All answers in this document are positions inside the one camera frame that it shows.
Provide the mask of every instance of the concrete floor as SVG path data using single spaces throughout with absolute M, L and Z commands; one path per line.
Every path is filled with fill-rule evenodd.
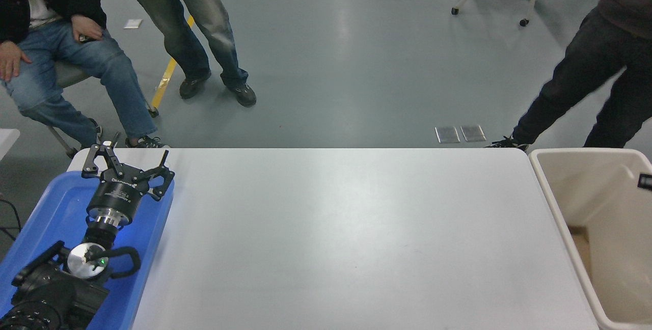
M 177 69 L 154 119 L 156 135 L 173 147 L 477 148 L 486 142 L 439 144 L 434 128 L 479 124 L 489 141 L 499 140 L 550 78 L 598 0 L 538 0 L 526 28 L 519 26 L 523 0 L 470 0 L 452 16 L 457 1 L 223 0 L 258 104 L 238 105 L 214 60 L 203 93 L 181 100 Z M 161 34 L 135 0 L 102 4 L 151 100 L 170 59 Z M 123 29 L 137 18 L 144 20 L 139 29 Z M 534 148 L 581 146 L 608 94 L 605 87 L 587 97 Z M 121 131 L 96 79 L 68 87 L 65 97 L 104 125 L 105 138 Z M 0 161 L 0 191 L 25 221 L 70 160 L 4 92 L 0 109 L 0 128 L 21 132 Z M 651 133 L 646 124 L 627 147 L 650 158 Z M 3 205 L 0 223 L 13 224 Z M 8 237 L 0 238 L 0 258 L 9 246 Z

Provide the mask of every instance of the trash bin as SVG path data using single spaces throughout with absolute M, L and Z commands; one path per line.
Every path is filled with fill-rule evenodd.
M 631 149 L 529 155 L 591 309 L 605 330 L 652 330 L 652 164 Z

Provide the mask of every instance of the black pants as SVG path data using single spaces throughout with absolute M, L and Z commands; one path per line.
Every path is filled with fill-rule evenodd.
M 541 89 L 512 137 L 532 144 L 559 117 L 623 67 L 585 147 L 622 148 L 652 117 L 652 40 L 632 35 L 593 9 L 566 48 L 552 80 Z

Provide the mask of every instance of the sneaker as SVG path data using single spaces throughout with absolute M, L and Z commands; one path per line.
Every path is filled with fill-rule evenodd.
M 251 107 L 256 104 L 256 93 L 247 84 L 237 88 L 229 88 L 229 91 L 235 93 L 238 103 L 244 107 Z
M 147 135 L 141 137 L 136 145 L 129 144 L 129 138 L 124 140 L 124 144 L 127 148 L 170 148 L 170 145 L 161 143 L 159 137 L 148 137 Z
M 91 119 L 90 117 L 88 118 L 91 123 L 93 123 L 93 126 L 95 126 L 95 133 L 97 134 L 97 144 L 102 144 L 102 133 L 104 132 L 104 129 L 102 128 L 102 125 L 98 124 L 95 119 Z
M 487 145 L 485 148 L 519 148 L 521 151 L 527 151 L 528 147 L 530 146 L 529 144 L 521 144 L 517 142 L 516 140 L 512 139 L 510 136 L 504 136 L 503 135 L 503 140 L 498 140 L 497 142 L 492 142 L 491 144 Z
M 200 90 L 202 90 L 203 85 L 209 78 L 210 78 L 210 72 L 208 72 L 207 75 L 197 79 L 184 80 L 183 82 L 181 82 L 181 86 L 179 87 L 179 95 L 184 100 L 187 100 L 193 97 L 194 95 L 197 95 L 197 93 Z

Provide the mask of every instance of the white table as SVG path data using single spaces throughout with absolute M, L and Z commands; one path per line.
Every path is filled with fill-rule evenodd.
M 147 169 L 162 152 L 116 154 Z M 171 149 L 167 165 L 135 330 L 597 330 L 517 149 Z
M 12 145 L 18 140 L 18 129 L 0 129 L 0 160 L 9 152 Z

